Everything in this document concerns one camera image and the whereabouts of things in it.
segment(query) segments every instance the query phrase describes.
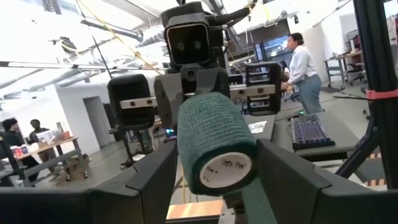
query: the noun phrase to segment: red strap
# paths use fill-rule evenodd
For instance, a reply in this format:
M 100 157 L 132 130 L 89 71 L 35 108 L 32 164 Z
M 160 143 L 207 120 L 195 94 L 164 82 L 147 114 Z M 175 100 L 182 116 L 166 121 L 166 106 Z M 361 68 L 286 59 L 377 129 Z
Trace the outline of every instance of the red strap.
M 374 90 L 366 90 L 366 98 L 369 100 L 382 100 L 388 98 L 398 98 L 398 90 L 376 92 Z

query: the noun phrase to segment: metal pole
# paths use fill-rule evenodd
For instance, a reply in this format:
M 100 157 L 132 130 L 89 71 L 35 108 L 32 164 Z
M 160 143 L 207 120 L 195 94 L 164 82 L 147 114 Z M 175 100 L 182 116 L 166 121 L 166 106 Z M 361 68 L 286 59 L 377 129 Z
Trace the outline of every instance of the metal pole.
M 383 1 L 354 0 L 356 20 L 364 52 L 369 89 L 397 89 Z M 380 131 L 380 152 L 389 189 L 398 189 L 398 98 L 375 100 L 369 107 Z

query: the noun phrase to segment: wooden table top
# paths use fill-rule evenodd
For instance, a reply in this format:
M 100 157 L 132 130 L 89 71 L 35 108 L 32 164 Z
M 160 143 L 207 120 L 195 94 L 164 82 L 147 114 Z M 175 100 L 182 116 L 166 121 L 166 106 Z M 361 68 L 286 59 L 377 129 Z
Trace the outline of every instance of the wooden table top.
M 329 58 L 329 59 L 325 60 L 325 62 L 330 61 L 330 60 L 339 60 L 339 59 L 354 57 L 354 56 L 358 56 L 358 55 L 361 55 L 361 54 L 362 54 L 362 50 L 359 50 L 359 51 L 355 51 L 355 52 L 352 52 L 352 53 L 341 54 L 341 55 L 338 55 L 337 57 Z
M 57 142 L 54 142 L 52 144 L 49 144 L 48 146 L 40 147 L 40 148 L 38 148 L 38 149 L 36 149 L 36 150 L 34 150 L 32 152 L 28 152 L 27 154 L 23 154 L 22 156 L 16 157 L 16 159 L 20 160 L 20 159 L 26 158 L 28 156 L 37 154 L 39 152 L 46 151 L 47 149 L 52 149 L 55 146 L 59 146 L 59 145 L 64 144 L 64 143 L 71 142 L 71 141 L 76 140 L 76 139 L 78 139 L 78 138 L 77 137 L 70 137 L 70 138 L 62 140 L 62 141 L 57 141 Z
M 221 215 L 223 200 L 170 205 L 167 219 L 199 218 Z

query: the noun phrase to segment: blue pants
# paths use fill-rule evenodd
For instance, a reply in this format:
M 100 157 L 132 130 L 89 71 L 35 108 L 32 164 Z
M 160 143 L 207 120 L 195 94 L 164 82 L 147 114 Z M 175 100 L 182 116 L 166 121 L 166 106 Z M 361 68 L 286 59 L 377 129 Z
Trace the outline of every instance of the blue pants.
M 300 92 L 300 102 L 306 114 L 319 113 L 323 109 L 319 102 L 319 92 L 321 92 L 322 81 L 319 75 L 312 75 L 296 83 Z

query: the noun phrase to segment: woman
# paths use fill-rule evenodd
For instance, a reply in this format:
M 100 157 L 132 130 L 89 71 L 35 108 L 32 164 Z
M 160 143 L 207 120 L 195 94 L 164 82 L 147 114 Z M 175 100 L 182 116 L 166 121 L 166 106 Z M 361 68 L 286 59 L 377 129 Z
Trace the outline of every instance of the woman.
M 287 80 L 289 80 L 290 77 L 290 71 L 287 68 L 287 64 L 284 60 L 280 61 L 280 65 L 282 66 L 282 81 L 287 82 Z
M 303 46 L 304 39 L 300 33 L 290 34 L 287 39 L 287 47 L 293 50 L 290 63 L 290 77 L 282 83 L 282 89 L 289 85 L 296 85 L 300 91 L 300 102 L 307 114 L 322 112 L 319 102 L 321 91 L 321 79 L 317 74 L 315 63 L 308 49 Z

